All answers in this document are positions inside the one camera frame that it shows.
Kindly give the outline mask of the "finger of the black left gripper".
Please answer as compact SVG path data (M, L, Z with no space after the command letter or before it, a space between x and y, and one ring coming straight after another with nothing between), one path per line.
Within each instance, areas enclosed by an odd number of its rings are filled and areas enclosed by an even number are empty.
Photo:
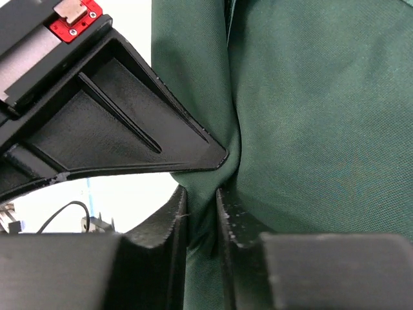
M211 171L227 156L111 30L31 109L1 124L1 201L81 178Z

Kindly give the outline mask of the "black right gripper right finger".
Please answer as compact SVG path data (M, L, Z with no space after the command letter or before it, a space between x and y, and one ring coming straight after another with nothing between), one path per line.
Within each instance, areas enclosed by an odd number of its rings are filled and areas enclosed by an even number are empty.
M411 309L412 244L396 234L281 234L216 192L226 309Z

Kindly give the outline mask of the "dark green cloth napkin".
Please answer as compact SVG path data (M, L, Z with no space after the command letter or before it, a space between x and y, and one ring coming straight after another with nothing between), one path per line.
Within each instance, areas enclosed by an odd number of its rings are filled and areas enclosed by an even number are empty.
M229 152L188 192L185 309L224 307L215 191L278 233L412 237L408 1L154 1L152 67Z

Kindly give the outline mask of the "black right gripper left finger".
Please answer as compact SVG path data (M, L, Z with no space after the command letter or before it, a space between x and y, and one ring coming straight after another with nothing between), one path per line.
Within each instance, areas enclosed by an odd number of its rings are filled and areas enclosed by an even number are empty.
M186 190L124 234L1 237L2 309L182 309Z

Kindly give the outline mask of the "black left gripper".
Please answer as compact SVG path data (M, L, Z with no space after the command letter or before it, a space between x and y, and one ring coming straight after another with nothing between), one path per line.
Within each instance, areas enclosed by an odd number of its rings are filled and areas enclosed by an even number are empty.
M112 27L96 1L1 7L1 109L22 113Z

